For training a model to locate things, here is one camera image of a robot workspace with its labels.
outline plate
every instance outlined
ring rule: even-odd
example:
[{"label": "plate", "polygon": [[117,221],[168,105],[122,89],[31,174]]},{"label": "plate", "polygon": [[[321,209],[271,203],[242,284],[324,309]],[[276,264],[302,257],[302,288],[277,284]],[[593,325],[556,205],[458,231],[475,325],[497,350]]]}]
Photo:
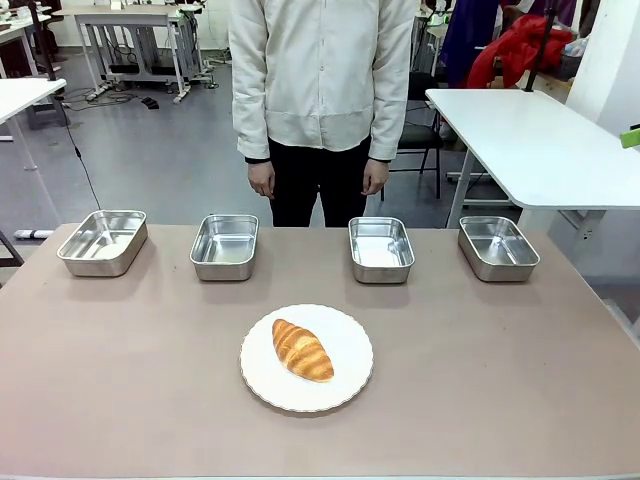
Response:
[{"label": "plate", "polygon": [[[271,332],[279,318],[318,337],[333,364],[329,382],[298,377],[280,362]],[[240,350],[240,370],[265,402],[293,412],[319,412],[342,405],[362,390],[373,370],[373,349],[364,328],[349,315],[323,305],[291,305],[265,316],[249,331]]]}]

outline stainless steel tray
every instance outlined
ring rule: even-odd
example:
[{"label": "stainless steel tray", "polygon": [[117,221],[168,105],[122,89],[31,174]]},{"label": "stainless steel tray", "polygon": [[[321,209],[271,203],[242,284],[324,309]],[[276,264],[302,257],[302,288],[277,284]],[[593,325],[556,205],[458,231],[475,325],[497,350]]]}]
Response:
[{"label": "stainless steel tray", "polygon": [[79,277],[119,277],[147,239],[147,216],[134,210],[90,214],[58,250],[69,272]]},{"label": "stainless steel tray", "polygon": [[404,283],[415,262],[403,223],[360,217],[349,222],[353,274],[361,283]]},{"label": "stainless steel tray", "polygon": [[241,281],[253,273],[258,219],[253,215],[209,215],[191,249],[203,281]]},{"label": "stainless steel tray", "polygon": [[538,253],[508,218],[461,218],[458,243],[473,272],[485,282],[524,282],[540,263]]}]

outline person's right hand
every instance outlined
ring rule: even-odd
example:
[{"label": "person's right hand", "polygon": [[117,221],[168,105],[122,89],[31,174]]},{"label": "person's right hand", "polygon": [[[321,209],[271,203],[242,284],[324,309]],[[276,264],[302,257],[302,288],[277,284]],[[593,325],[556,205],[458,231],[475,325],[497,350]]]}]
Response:
[{"label": "person's right hand", "polygon": [[276,184],[276,173],[271,162],[249,165],[249,184],[258,195],[273,200],[273,187]]}]

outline red cloth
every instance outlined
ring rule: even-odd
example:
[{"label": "red cloth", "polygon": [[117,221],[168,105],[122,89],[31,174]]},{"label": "red cloth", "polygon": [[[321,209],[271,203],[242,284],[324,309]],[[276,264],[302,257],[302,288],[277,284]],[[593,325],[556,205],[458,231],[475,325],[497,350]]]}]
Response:
[{"label": "red cloth", "polygon": [[[496,78],[493,61],[502,60],[504,86],[514,86],[525,70],[533,68],[536,55],[542,43],[547,19],[537,15],[524,15],[498,40],[490,43],[478,55],[471,67],[467,88],[487,88],[487,84]],[[560,63],[562,50],[573,40],[570,32],[553,29],[544,51],[540,69],[555,67]]]}]

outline croissant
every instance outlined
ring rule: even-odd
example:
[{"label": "croissant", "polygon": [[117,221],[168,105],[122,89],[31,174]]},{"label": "croissant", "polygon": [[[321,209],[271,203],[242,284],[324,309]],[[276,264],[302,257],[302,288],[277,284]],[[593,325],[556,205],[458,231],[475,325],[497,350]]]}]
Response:
[{"label": "croissant", "polygon": [[314,382],[333,378],[333,365],[320,340],[309,330],[286,320],[273,322],[273,346],[278,358],[291,372]]}]

